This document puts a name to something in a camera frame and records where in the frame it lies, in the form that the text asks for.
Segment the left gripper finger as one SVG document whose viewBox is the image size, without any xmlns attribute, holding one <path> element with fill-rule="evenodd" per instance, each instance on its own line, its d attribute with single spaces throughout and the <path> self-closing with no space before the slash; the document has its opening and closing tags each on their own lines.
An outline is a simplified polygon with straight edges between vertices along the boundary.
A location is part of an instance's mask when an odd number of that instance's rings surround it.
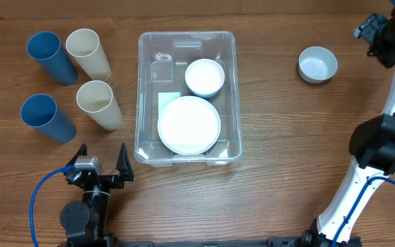
<svg viewBox="0 0 395 247">
<path fill-rule="evenodd" d="M 125 143 L 121 144 L 119 157 L 117 159 L 116 170 L 119 172 L 121 180 L 133 181 L 134 172 L 128 157 L 128 151 Z"/>
<path fill-rule="evenodd" d="M 83 143 L 80 146 L 79 150 L 76 152 L 76 154 L 73 156 L 73 158 L 67 163 L 67 166 L 74 165 L 79 156 L 86 156 L 86 155 L 87 155 L 87 146 L 85 143 Z"/>
</svg>

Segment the grey bowl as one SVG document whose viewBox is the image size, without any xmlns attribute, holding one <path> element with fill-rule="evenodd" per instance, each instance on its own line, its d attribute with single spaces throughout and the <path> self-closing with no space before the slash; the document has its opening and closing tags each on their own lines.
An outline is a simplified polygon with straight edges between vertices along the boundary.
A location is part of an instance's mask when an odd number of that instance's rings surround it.
<svg viewBox="0 0 395 247">
<path fill-rule="evenodd" d="M 337 69 L 335 55 L 324 47 L 308 47 L 298 58 L 298 73 L 308 83 L 319 84 L 330 80 Z"/>
</svg>

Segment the pink plate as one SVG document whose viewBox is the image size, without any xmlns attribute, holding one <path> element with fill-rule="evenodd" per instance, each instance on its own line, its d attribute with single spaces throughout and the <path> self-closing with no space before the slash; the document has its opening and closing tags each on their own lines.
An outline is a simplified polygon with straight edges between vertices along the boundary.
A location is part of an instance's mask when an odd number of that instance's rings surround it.
<svg viewBox="0 0 395 247">
<path fill-rule="evenodd" d="M 158 116 L 160 140 L 172 152 L 197 155 L 218 140 L 222 121 L 216 108 L 196 96 L 183 96 L 169 102 Z"/>
</svg>

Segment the pink bowl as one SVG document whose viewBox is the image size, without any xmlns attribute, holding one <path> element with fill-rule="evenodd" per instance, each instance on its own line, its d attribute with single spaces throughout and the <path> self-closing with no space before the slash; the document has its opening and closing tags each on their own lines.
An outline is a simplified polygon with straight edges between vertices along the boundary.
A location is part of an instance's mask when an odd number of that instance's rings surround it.
<svg viewBox="0 0 395 247">
<path fill-rule="evenodd" d="M 184 78 L 190 91 L 212 93 L 224 85 L 225 72 L 219 63 L 203 58 L 187 67 Z"/>
</svg>

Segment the light blue bowl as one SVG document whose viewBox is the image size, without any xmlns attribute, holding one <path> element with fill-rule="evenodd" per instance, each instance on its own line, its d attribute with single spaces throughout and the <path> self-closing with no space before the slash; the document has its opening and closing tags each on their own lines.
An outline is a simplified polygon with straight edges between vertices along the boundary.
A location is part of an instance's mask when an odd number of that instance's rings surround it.
<svg viewBox="0 0 395 247">
<path fill-rule="evenodd" d="M 194 94 L 197 97 L 202 97 L 202 98 L 210 98 L 218 94 L 218 91 L 212 92 L 212 93 L 198 93 L 196 91 L 191 91 L 192 94 Z"/>
</svg>

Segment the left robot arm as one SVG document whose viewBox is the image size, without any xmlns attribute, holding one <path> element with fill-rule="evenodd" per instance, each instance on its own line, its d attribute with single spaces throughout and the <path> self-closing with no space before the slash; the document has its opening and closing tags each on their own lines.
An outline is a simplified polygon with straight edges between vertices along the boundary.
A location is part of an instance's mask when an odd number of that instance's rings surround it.
<svg viewBox="0 0 395 247">
<path fill-rule="evenodd" d="M 83 189 L 82 199 L 68 203 L 61 211 L 60 223 L 66 231 L 66 246 L 120 246 L 114 234 L 106 234 L 106 218 L 110 191 L 123 189 L 126 181 L 134 180 L 134 172 L 123 143 L 117 159 L 115 175 L 102 175 L 97 156 L 87 154 L 82 144 L 65 166 L 65 179 Z"/>
</svg>

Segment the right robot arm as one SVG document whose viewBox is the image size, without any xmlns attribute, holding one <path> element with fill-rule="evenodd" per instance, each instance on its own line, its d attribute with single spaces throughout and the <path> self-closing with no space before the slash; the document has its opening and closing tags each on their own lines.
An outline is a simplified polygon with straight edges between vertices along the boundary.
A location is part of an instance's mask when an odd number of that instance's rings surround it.
<svg viewBox="0 0 395 247">
<path fill-rule="evenodd" d="M 354 32 L 369 44 L 368 56 L 394 69 L 391 89 L 381 114 L 359 124 L 348 151 L 350 166 L 337 193 L 310 229 L 290 246 L 361 246 L 352 228 L 374 192 L 395 172 L 395 1 L 391 18 L 371 14 Z"/>
</svg>

